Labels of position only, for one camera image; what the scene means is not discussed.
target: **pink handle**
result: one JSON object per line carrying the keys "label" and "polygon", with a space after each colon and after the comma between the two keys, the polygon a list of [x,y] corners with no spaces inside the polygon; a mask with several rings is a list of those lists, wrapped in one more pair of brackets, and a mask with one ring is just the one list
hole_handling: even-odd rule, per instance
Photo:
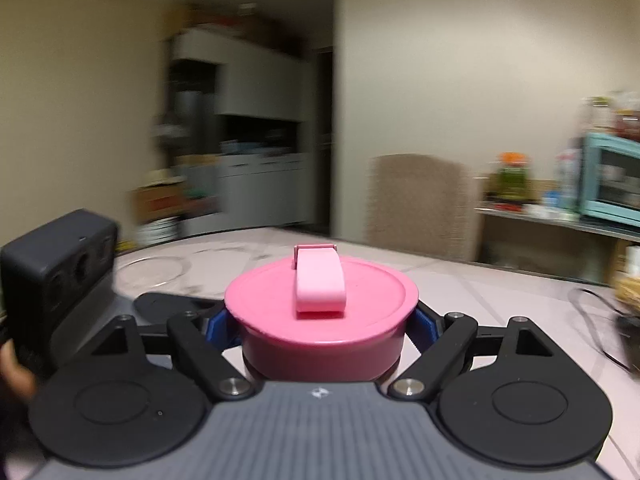
{"label": "pink handle", "polygon": [[335,245],[298,245],[293,249],[297,312],[344,312],[347,293]]}

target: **stacked plates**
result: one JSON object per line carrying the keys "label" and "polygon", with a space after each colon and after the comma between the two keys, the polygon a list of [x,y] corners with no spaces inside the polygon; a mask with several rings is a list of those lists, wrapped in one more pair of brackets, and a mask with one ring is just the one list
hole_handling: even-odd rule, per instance
{"label": "stacked plates", "polygon": [[137,242],[141,247],[169,242],[178,237],[178,218],[163,218],[138,228]]}

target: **wall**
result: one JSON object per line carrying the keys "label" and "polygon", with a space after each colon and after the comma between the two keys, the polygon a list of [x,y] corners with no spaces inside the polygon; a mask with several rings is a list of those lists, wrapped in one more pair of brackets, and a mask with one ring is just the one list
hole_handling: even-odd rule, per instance
{"label": "wall", "polygon": [[85,207],[132,232],[127,193],[157,167],[161,8],[0,0],[0,245]]}
{"label": "wall", "polygon": [[379,155],[477,173],[521,151],[552,178],[580,98],[640,89],[631,13],[629,0],[337,0],[334,234],[363,239]]}

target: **pink lid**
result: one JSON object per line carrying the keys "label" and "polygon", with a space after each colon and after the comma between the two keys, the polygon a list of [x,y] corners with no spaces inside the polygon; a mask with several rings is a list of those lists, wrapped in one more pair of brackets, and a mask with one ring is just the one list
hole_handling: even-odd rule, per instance
{"label": "pink lid", "polygon": [[[418,302],[414,282],[396,270],[346,256],[336,260],[337,272],[331,259],[335,248],[327,252],[328,247],[300,246],[306,256],[296,252],[295,260],[242,274],[226,289],[229,312],[263,337],[296,346],[357,344],[396,329]],[[342,294],[346,301],[340,306]],[[316,306],[306,306],[309,298],[316,298]]]}

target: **logo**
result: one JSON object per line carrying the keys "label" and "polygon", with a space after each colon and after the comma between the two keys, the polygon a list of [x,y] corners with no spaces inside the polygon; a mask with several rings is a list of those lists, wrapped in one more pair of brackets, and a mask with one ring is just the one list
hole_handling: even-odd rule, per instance
{"label": "logo", "polygon": [[331,395],[331,392],[326,388],[323,388],[322,386],[319,386],[318,388],[314,388],[309,393],[313,395],[316,399],[324,399],[326,396]]}

